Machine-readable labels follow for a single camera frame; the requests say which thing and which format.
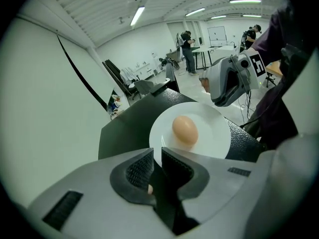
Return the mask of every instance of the white floor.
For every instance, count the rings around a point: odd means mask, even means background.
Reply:
[[[237,101],[235,101],[228,107],[217,107],[210,99],[210,94],[206,93],[205,89],[201,86],[198,76],[191,76],[188,73],[186,73],[185,62],[181,62],[179,65],[180,69],[175,71],[175,76],[179,86],[179,90],[182,94],[200,103],[204,103],[216,108],[224,117],[228,118],[237,125],[242,125],[243,123],[247,122],[247,108],[243,106],[243,104],[245,104],[246,101],[246,94],[242,95]],[[155,79],[158,83],[164,82],[165,71],[161,72],[156,76],[147,78],[148,81],[152,81],[154,83]],[[279,78],[276,78],[275,83],[278,84],[279,80]],[[255,110],[257,103],[262,99],[264,94],[272,87],[274,87],[274,85],[272,83],[269,83],[268,88],[266,88],[265,81],[261,89],[252,90],[250,105],[250,108],[252,110]],[[138,102],[139,99],[140,98],[138,95],[134,98],[134,100],[132,100],[132,98],[128,98],[130,105],[132,105],[135,102]]]

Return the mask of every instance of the whiteboard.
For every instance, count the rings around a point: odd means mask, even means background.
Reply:
[[[223,26],[208,28],[208,34],[211,46],[227,45],[225,28]]]

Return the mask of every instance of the fluorescent light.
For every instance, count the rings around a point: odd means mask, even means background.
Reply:
[[[133,18],[133,20],[131,22],[131,26],[135,25],[136,21],[138,21],[139,17],[142,15],[142,12],[143,12],[144,9],[145,9],[144,6],[138,8],[138,10],[135,13],[134,18]]]
[[[214,19],[214,18],[224,18],[226,17],[225,15],[222,15],[222,16],[216,16],[216,17],[212,17],[211,19]]]
[[[187,17],[187,16],[191,16],[191,15],[193,15],[193,14],[195,14],[195,13],[197,13],[197,12],[200,12],[200,11],[202,11],[202,10],[205,10],[205,8],[201,8],[201,9],[198,9],[198,10],[192,11],[192,12],[190,12],[190,13],[186,14],[185,16],[186,16],[186,17]]]
[[[254,2],[254,3],[260,3],[261,0],[231,0],[230,3],[239,3],[239,2]]]
[[[260,15],[243,15],[244,17],[261,18]]]

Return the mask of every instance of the white plate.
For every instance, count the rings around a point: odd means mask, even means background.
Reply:
[[[197,127],[198,140],[191,148],[178,143],[173,135],[172,123],[179,115],[188,116]],[[215,108],[197,102],[182,103],[167,109],[156,119],[150,133],[150,147],[154,148],[154,159],[160,166],[162,147],[225,158],[230,147],[230,130],[223,115]]]

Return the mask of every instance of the egg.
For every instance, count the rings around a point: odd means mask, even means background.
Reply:
[[[195,123],[187,116],[174,119],[172,129],[175,136],[185,145],[193,146],[198,140],[198,130]]]

